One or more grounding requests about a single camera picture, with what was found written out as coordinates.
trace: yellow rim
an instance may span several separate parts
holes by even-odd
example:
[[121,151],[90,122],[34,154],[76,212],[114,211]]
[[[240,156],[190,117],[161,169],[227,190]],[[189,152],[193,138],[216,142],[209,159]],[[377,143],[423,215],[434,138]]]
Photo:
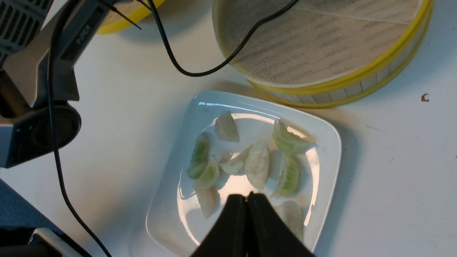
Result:
[[252,85],[255,85],[260,88],[265,88],[269,91],[290,95],[311,95],[327,93],[355,84],[361,80],[364,80],[365,78],[373,76],[380,69],[387,66],[393,60],[395,60],[405,50],[405,48],[413,41],[414,37],[419,33],[422,25],[429,20],[428,17],[431,13],[432,4],[433,0],[423,0],[422,6],[419,8],[416,18],[406,29],[405,33],[400,37],[400,39],[388,51],[386,51],[376,60],[353,73],[347,74],[345,76],[327,82],[296,88],[272,87],[255,83],[252,81],[249,82]]
[[[159,7],[161,4],[163,4],[163,2],[165,2],[165,0],[153,0],[153,2],[156,7]],[[126,15],[126,16],[133,22],[137,23],[140,20],[144,19],[146,16],[148,16],[150,13],[151,13],[151,11],[149,11],[148,8],[141,5],[138,9],[134,10],[132,13],[130,13],[129,15]],[[128,21],[126,21],[125,19],[119,19],[118,21],[115,21],[108,25],[101,26],[98,29],[97,34],[99,34],[99,35],[113,34],[113,33],[122,31],[130,26],[131,26],[131,24]]]
[[408,63],[413,59],[413,57],[416,54],[417,50],[419,50],[419,47],[422,44],[422,41],[424,40],[424,37],[425,37],[425,35],[427,33],[428,26],[430,24],[431,13],[430,13],[430,15],[428,15],[428,17],[429,18],[427,19],[427,24],[425,25],[424,32],[420,36],[420,39],[419,39],[418,43],[414,47],[413,51],[406,58],[406,60],[400,65],[400,67],[398,67],[398,69],[396,69],[391,75],[389,75],[389,77],[387,77],[386,79],[384,79],[383,81],[378,83],[376,86],[368,89],[367,91],[363,91],[362,93],[360,93],[358,95],[349,97],[349,98],[344,99],[344,100],[335,101],[335,102],[328,102],[328,103],[317,103],[317,104],[299,104],[299,103],[294,103],[294,104],[292,104],[290,102],[286,102],[286,101],[283,101],[281,99],[277,99],[277,98],[273,97],[272,95],[270,95],[267,92],[265,92],[262,89],[260,89],[257,86],[256,83],[253,83],[251,81],[249,81],[249,83],[258,92],[260,92],[262,95],[264,95],[265,97],[269,98],[270,100],[273,100],[273,101],[276,101],[276,102],[279,102],[281,104],[284,104],[284,105],[287,105],[287,106],[291,106],[291,107],[298,107],[298,108],[305,108],[305,109],[324,109],[324,108],[336,107],[336,106],[339,106],[339,105],[344,105],[344,104],[348,104],[348,103],[357,101],[359,99],[362,99],[362,98],[364,98],[364,97],[376,92],[378,89],[380,89],[381,87],[386,85],[388,82],[390,82],[393,78],[395,78],[408,65]]

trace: yellow container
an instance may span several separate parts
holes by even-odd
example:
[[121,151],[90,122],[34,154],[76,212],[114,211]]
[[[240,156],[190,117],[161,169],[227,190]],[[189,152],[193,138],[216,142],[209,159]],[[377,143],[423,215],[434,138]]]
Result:
[[[250,79],[249,74],[236,64],[232,66],[246,75],[249,83],[264,96],[292,107],[329,108],[359,100],[387,84],[417,52],[430,21],[433,0],[422,0],[420,3],[415,18],[386,52],[363,67],[334,79],[297,87],[265,85]],[[227,48],[223,44],[221,46],[221,32],[216,28],[215,31],[223,54],[228,56]]]
[[[161,4],[163,4],[163,2],[165,2],[165,0],[153,0],[153,2],[156,7],[159,7]],[[137,1],[128,4],[118,4],[116,5],[116,8],[135,23],[144,19],[151,13],[148,8]],[[122,31],[130,26],[131,24],[120,17],[117,13],[110,12],[110,14],[108,14],[105,21],[98,29],[97,34],[112,34]]]

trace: mesh cloth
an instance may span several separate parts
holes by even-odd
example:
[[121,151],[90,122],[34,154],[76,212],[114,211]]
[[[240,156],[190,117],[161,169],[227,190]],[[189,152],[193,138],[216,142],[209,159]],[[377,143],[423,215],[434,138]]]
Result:
[[[214,27],[227,57],[260,19],[290,0],[217,0]],[[403,35],[421,0],[301,0],[257,29],[231,65],[264,85],[328,81],[374,61]]]

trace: dumpling wrapper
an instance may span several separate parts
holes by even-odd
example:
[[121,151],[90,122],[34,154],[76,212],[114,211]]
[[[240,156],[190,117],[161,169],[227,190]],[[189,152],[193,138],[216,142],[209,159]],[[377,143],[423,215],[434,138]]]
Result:
[[195,140],[194,151],[192,153],[191,164],[200,164],[208,159],[209,140],[201,134]]
[[227,111],[216,120],[214,132],[222,141],[239,142],[238,129],[230,111]]
[[226,163],[219,164],[219,168],[230,175],[238,175],[243,173],[246,159],[248,158],[249,151],[252,149],[252,147],[253,145],[250,145],[235,158],[229,160]]
[[208,158],[208,163],[200,177],[195,181],[194,188],[208,189],[214,187],[219,179],[219,166],[213,156]]
[[198,179],[208,163],[209,140],[201,134],[195,140],[191,164],[187,169],[187,175],[191,179]]
[[208,160],[202,163],[191,163],[191,167],[187,169],[187,175],[191,179],[198,179],[202,174],[203,170],[205,170],[206,165],[208,164]]
[[207,189],[196,187],[195,194],[197,195],[198,203],[202,209],[203,216],[207,219],[216,208],[218,192],[214,187]]
[[244,171],[249,183],[257,189],[263,189],[270,174],[270,149],[268,143],[261,141],[249,151]]
[[292,132],[288,132],[284,123],[278,120],[275,121],[273,127],[273,140],[279,149],[289,154],[301,153],[315,143],[311,138],[301,138]]
[[303,218],[302,208],[294,201],[285,201],[274,207],[274,209],[287,228],[303,242],[303,223],[305,219]]
[[283,153],[282,171],[271,198],[290,196],[300,185],[300,169],[292,156]]

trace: stain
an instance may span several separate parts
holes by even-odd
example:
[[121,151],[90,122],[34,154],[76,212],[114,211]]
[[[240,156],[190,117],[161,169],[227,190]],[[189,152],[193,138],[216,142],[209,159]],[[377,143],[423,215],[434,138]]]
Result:
[[422,97],[420,98],[420,100],[423,101],[423,102],[428,102],[428,101],[430,101],[430,100],[428,99],[428,94],[423,94]]
[[381,131],[383,133],[387,133],[386,131],[382,130],[382,129],[378,129],[378,128],[375,128],[375,127],[370,127],[368,125],[365,125],[367,128],[371,128],[371,129],[374,129],[374,130],[377,130],[377,131]]

